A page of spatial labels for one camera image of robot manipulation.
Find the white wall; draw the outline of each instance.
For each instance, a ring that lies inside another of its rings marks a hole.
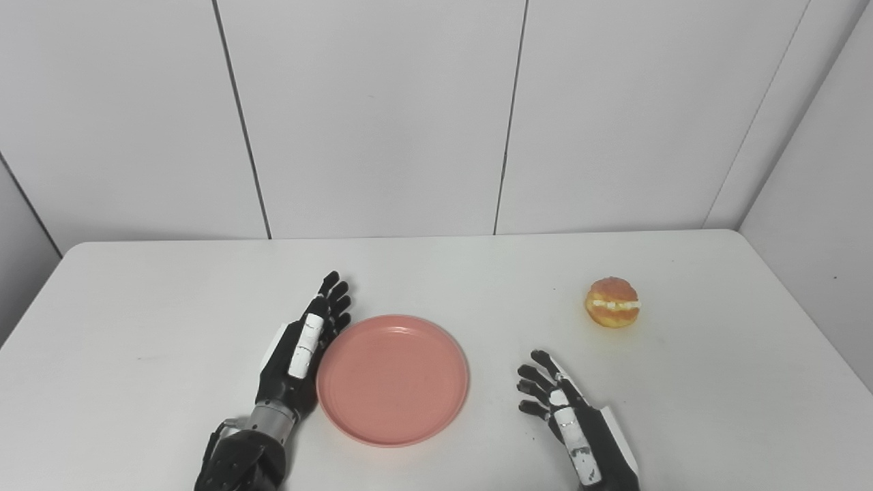
[[[265,238],[209,2],[0,2],[0,149],[61,251]]]
[[[490,234],[525,0],[220,0],[273,236]]]
[[[501,183],[501,233],[736,225],[861,3],[218,0],[277,237],[492,233]],[[267,236],[210,3],[0,19],[0,149],[62,252]]]
[[[498,232],[736,226],[858,4],[531,0]]]
[[[0,162],[0,345],[59,259]]]
[[[868,7],[740,231],[873,387],[873,9]]]

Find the white finger segment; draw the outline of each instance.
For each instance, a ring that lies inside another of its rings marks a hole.
[[[300,339],[297,341],[297,346],[294,347],[291,364],[288,365],[288,375],[296,378],[306,377],[306,372],[309,371],[309,361],[313,358],[315,345],[319,342],[321,329],[324,325],[325,320],[321,317],[315,314],[306,315]]]
[[[591,453],[591,445],[585,438],[585,433],[579,426],[576,413],[572,407],[564,407],[554,412],[555,423],[560,429],[560,436],[564,439],[564,446],[579,475],[582,486],[591,486],[601,481],[600,468],[597,466],[594,454]]]

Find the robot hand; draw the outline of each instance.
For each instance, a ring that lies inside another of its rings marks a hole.
[[[548,377],[532,365],[519,367],[519,391],[539,402],[523,400],[519,409],[542,418],[564,444],[581,488],[603,491],[639,491],[637,466],[612,411],[591,407],[567,373],[545,351],[536,349],[531,358]]]
[[[327,345],[351,322],[348,284],[332,272],[300,320],[283,326],[263,363],[255,408],[210,436],[195,491],[275,491],[285,478],[285,443],[315,409],[315,375]]]

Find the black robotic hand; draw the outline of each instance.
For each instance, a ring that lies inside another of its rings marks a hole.
[[[315,409],[315,377],[327,346],[351,322],[348,284],[331,272],[298,321],[284,326],[261,370],[255,409],[210,436],[195,491],[275,491],[285,478],[285,443]]]
[[[280,402],[296,420],[315,409],[315,375],[327,345],[348,326],[345,310],[352,300],[348,284],[332,272],[324,279],[318,295],[296,322],[285,327],[269,360],[261,370],[256,404]]]
[[[636,460],[612,411],[591,407],[573,380],[545,351],[536,349],[531,358],[548,376],[529,364],[519,367],[519,391],[539,401],[523,400],[519,409],[548,423],[567,448],[581,488],[639,491]]]

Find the pink plate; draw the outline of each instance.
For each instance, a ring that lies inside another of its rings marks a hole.
[[[317,389],[327,417],[374,446],[426,440],[457,416],[467,394],[467,363],[451,336],[408,315],[358,322],[331,344]]]

